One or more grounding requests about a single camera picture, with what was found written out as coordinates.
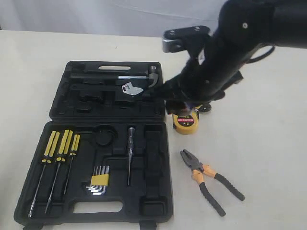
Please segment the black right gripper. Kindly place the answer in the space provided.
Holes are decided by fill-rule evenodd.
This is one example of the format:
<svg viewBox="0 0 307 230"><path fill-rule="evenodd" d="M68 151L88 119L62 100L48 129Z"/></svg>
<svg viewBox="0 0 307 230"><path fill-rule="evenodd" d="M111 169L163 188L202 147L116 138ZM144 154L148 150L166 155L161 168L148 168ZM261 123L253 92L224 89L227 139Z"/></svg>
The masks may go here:
<svg viewBox="0 0 307 230"><path fill-rule="evenodd" d="M147 89L142 98L166 100L168 115L185 115L180 112L181 102L197 106L224 98L229 87L243 80L242 66L242 47L232 43L205 43L201 50L190 55L180 74Z"/></svg>

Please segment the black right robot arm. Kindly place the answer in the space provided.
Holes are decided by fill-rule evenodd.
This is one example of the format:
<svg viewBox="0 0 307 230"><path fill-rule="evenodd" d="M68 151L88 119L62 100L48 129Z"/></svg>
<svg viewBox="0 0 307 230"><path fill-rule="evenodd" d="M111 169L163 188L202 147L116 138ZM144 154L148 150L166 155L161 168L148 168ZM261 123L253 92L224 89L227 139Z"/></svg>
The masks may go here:
<svg viewBox="0 0 307 230"><path fill-rule="evenodd" d="M187 51L189 59L178 75L142 97L163 100L169 114L188 114L200 104L223 99L243 79L240 69L265 46L307 47L306 1L228 0L214 33L206 26L165 31L163 51Z"/></svg>

